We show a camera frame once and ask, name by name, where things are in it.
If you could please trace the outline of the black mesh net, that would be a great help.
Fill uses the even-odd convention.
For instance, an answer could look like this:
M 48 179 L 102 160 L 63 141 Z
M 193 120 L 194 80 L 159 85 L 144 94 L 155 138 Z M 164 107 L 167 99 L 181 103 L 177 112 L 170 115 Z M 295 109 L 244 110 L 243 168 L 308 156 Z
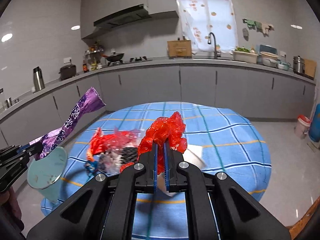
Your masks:
M 121 165 L 127 163 L 135 163 L 138 157 L 137 147 L 125 147 L 120 152 L 120 163 Z

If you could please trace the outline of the white paper cup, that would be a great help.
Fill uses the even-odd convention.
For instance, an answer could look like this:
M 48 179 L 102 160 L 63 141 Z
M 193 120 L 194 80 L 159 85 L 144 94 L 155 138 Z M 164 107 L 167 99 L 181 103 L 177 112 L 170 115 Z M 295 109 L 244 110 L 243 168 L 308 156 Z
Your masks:
M 184 161 L 197 166 L 199 169 L 203 169 L 206 167 L 206 163 L 202 159 L 202 152 L 203 152 L 202 146 L 188 144 L 187 149 L 183 153 L 183 159 Z M 170 193 L 169 191 L 167 191 L 164 174 L 165 173 L 162 172 L 157 176 L 157 187 L 167 196 L 173 197 L 176 193 L 175 192 Z

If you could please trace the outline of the red plastic bag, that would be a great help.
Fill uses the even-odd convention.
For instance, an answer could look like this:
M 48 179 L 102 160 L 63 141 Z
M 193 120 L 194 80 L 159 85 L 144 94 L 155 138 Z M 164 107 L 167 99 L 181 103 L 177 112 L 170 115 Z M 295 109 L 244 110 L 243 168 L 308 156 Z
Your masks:
M 146 130 L 145 136 L 140 141 L 137 150 L 137 160 L 143 153 L 152 150 L 155 142 L 157 150 L 157 174 L 164 172 L 164 144 L 168 140 L 171 150 L 184 153 L 187 149 L 187 140 L 182 137 L 185 131 L 185 124 L 179 112 L 171 117 L 159 117 Z

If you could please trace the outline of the purple snack wrapper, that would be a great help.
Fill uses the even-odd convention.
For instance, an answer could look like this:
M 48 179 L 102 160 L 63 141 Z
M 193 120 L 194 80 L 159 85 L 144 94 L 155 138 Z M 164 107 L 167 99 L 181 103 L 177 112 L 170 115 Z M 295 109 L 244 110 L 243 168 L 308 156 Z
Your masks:
M 39 137 L 29 143 L 32 145 L 36 142 L 41 142 L 43 146 L 43 150 L 40 153 L 36 153 L 34 155 L 34 159 L 38 161 L 45 158 L 72 133 L 83 115 L 95 112 L 104 106 L 105 103 L 103 102 L 97 90 L 94 87 L 88 89 L 87 92 L 75 104 L 68 119 L 65 121 L 62 127 L 52 130 L 44 136 Z

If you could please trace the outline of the black kitchen faucet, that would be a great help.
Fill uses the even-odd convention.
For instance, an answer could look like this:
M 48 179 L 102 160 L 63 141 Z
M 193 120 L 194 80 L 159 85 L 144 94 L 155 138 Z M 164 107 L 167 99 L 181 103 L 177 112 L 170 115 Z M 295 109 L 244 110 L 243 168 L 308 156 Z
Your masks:
M 217 48 L 216 48 L 216 38 L 215 38 L 215 35 L 213 32 L 210 32 L 208 34 L 208 41 L 207 43 L 209 45 L 212 45 L 213 44 L 213 47 L 214 47 L 214 59 L 217 59 L 218 58 L 218 55 L 217 55 Z

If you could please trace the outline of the blue plaid tablecloth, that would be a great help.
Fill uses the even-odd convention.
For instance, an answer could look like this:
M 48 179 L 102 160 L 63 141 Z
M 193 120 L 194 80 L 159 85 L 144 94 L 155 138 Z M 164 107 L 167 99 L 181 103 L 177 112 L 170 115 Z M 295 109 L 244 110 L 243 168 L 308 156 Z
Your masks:
M 178 112 L 186 125 L 189 145 L 202 147 L 204 171 L 225 172 L 256 200 L 266 191 L 271 177 L 271 157 L 266 141 L 250 121 L 227 108 L 188 102 L 153 102 L 120 109 L 91 124 L 74 143 L 62 174 L 57 202 L 62 204 L 89 179 L 85 171 L 89 141 L 100 128 L 105 134 L 148 129 L 159 117 Z M 162 191 L 139 194 L 132 230 L 134 239 L 187 239 L 184 194 L 172 197 Z

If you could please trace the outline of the steel thermos kettle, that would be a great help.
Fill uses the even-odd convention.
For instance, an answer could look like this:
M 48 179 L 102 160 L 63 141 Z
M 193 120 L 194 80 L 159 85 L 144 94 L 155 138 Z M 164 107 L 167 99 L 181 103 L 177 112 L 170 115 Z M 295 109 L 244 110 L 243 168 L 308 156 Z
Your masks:
M 33 82 L 36 92 L 45 88 L 42 70 L 39 66 L 33 69 Z

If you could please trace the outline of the gas stove burner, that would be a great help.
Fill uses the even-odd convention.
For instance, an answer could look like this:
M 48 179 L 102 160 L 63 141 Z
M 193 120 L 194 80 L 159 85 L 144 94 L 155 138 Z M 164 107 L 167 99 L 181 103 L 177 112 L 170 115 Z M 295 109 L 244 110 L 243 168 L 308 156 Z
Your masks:
M 129 63 L 139 63 L 139 62 L 146 62 L 146 61 L 151 61 L 151 59 L 148 59 L 146 56 L 132 57 L 129 60 Z

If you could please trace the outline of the grey base cabinets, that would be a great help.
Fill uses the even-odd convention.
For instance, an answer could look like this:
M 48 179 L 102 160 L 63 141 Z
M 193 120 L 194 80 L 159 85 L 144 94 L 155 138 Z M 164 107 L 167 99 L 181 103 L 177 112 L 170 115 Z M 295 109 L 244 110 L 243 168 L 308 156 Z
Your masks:
M 294 120 L 310 115 L 316 83 L 276 68 L 224 61 L 104 68 L 58 82 L 3 111 L 1 146 L 26 144 L 61 127 L 91 87 L 105 106 L 83 118 L 77 130 L 104 112 L 162 101 L 229 108 L 251 120 Z

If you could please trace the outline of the wooden knife block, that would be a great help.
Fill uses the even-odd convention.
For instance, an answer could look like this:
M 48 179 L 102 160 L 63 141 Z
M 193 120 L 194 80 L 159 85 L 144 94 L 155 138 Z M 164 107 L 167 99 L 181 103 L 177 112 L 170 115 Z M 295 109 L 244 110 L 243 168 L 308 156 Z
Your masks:
M 167 45 L 169 58 L 192 57 L 191 41 L 189 40 L 168 41 Z

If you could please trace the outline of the white bucket red lid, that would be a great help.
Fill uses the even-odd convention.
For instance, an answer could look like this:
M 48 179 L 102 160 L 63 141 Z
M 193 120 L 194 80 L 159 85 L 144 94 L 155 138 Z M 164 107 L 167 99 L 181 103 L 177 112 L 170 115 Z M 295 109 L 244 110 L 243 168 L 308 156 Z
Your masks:
M 299 139 L 304 139 L 308 134 L 310 126 L 310 119 L 301 114 L 297 118 L 297 123 L 294 128 L 294 134 L 299 137 Z

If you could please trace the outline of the white basin with vegetables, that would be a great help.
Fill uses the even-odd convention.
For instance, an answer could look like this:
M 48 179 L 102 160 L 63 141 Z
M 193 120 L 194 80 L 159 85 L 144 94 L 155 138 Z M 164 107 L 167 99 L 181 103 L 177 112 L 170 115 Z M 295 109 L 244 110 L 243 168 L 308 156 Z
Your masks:
M 247 49 L 245 47 L 236 47 L 232 51 L 233 60 L 245 63 L 257 63 L 258 54 L 253 49 Z

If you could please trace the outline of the white patterned window curtain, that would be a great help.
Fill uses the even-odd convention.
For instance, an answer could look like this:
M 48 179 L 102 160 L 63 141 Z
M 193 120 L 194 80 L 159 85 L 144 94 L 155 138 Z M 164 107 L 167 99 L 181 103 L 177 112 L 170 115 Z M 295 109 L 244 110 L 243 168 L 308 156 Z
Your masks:
M 217 51 L 230 53 L 238 46 L 232 0 L 177 0 L 183 36 L 194 53 L 213 53 L 208 34 L 213 32 Z

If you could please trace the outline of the wooden cutting board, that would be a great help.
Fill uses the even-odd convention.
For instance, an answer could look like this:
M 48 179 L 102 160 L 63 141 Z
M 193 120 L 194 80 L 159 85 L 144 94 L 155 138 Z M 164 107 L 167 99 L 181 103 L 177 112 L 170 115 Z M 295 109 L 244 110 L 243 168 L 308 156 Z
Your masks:
M 305 63 L 304 74 L 307 77 L 314 79 L 316 74 L 317 62 L 309 59 L 304 59 L 304 63 Z

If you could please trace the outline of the hanging cloths on wall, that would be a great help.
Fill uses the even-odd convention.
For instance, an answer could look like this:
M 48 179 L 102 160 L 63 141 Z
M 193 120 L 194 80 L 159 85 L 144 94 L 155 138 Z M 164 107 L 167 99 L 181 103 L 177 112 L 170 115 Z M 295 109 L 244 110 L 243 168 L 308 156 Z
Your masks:
M 274 31 L 274 26 L 272 24 L 261 23 L 254 20 L 249 20 L 246 18 L 242 19 L 243 24 L 247 25 L 247 27 L 242 29 L 243 38 L 248 41 L 249 40 L 249 31 L 255 30 L 257 33 L 262 33 L 263 37 L 269 37 L 269 33 Z

